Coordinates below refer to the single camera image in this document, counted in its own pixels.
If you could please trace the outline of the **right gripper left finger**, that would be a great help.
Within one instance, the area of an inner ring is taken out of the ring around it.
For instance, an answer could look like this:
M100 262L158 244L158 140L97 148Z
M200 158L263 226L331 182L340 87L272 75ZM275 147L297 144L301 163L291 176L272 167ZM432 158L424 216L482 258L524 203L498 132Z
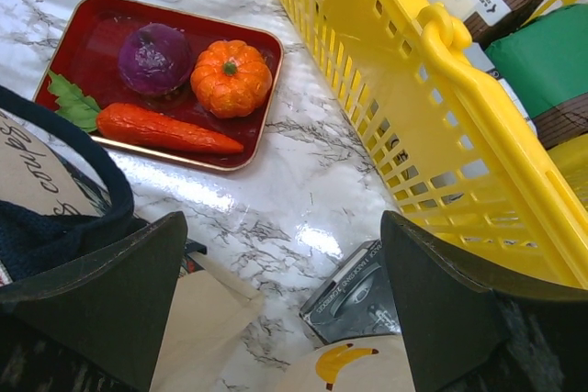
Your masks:
M172 213L2 287L2 390L149 390L186 238Z

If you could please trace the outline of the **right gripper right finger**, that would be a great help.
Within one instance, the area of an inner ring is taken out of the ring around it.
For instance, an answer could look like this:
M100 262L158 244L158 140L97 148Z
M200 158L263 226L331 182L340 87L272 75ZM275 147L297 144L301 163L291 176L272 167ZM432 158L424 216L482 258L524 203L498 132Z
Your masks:
M416 390L586 390L586 290L492 263L393 211L380 237Z

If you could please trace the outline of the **peach plastic grocery bag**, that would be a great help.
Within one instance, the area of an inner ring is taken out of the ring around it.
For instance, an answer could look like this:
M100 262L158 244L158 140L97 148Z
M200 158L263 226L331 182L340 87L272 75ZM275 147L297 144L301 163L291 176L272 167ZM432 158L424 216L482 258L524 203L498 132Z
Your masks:
M412 392L400 335L336 342L301 357L277 383L277 392Z

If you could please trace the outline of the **beige canvas tote bag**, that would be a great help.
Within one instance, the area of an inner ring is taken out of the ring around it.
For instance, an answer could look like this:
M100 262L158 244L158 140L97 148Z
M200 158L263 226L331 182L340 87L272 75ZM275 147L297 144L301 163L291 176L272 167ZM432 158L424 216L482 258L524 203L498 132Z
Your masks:
M109 155L65 119L1 92L1 289L121 241L152 222ZM262 295L186 238L147 391L210 391Z

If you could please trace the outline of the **orange toy carrot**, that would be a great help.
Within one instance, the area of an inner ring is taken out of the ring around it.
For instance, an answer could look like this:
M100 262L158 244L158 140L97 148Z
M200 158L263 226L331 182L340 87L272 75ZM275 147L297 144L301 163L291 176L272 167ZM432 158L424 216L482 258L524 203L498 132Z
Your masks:
M108 139L142 147L215 154L244 151L240 142L224 134L133 104L107 106L98 113L96 127Z

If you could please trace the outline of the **purple toy onion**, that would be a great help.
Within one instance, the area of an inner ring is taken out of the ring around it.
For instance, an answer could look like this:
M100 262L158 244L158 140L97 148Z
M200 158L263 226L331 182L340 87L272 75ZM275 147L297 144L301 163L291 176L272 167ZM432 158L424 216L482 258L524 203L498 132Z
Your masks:
M161 23L131 33L118 57L123 83L147 96L167 95L182 86L194 63L195 55L184 33Z

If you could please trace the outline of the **orange toy pumpkin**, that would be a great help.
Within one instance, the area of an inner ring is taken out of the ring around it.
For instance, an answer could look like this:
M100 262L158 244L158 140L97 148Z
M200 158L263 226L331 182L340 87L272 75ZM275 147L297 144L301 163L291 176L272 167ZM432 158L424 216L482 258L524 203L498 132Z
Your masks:
M216 40L198 56L189 78L201 106L216 118L243 118L266 102L273 74L242 40Z

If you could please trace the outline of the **dark toy grape bunch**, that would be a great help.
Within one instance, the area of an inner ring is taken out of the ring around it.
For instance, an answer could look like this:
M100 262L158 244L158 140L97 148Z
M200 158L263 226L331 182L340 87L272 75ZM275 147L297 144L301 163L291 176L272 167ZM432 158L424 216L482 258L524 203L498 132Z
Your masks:
M48 75L48 91L56 97L55 104L58 106L55 113L86 133L96 132L96 119L101 112L97 101L92 96L85 95L63 75L53 71L49 71Z

